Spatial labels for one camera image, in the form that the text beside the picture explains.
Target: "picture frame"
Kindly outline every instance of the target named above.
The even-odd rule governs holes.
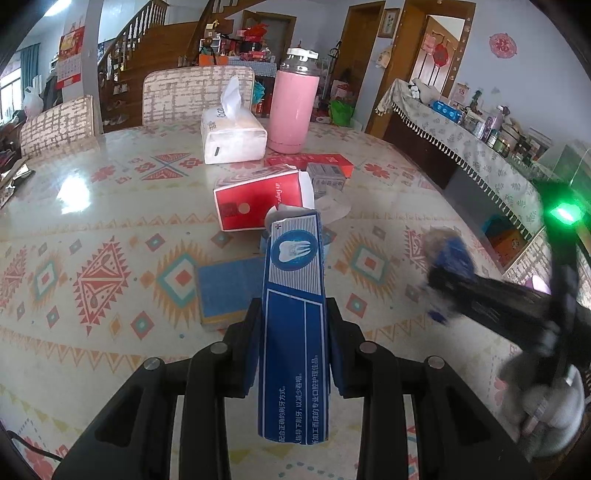
[[[399,8],[384,8],[384,13],[382,14],[382,21],[379,24],[378,37],[394,38],[394,33],[396,32],[396,26],[398,24],[399,16]]]

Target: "curtain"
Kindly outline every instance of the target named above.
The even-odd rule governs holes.
[[[21,50],[21,90],[25,96],[25,88],[33,86],[33,78],[39,75],[39,43]]]

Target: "red paper cutting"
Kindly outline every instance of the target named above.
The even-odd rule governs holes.
[[[506,33],[497,33],[489,40],[491,51],[500,59],[510,59],[517,54],[517,44]]]

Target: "blue toothpaste box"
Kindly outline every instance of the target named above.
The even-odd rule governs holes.
[[[259,435],[328,438],[329,363],[319,214],[271,224],[263,283]]]

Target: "small gray box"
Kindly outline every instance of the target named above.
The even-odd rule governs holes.
[[[306,169],[312,180],[314,197],[326,195],[326,187],[343,190],[346,177],[339,167],[325,163],[308,163]]]

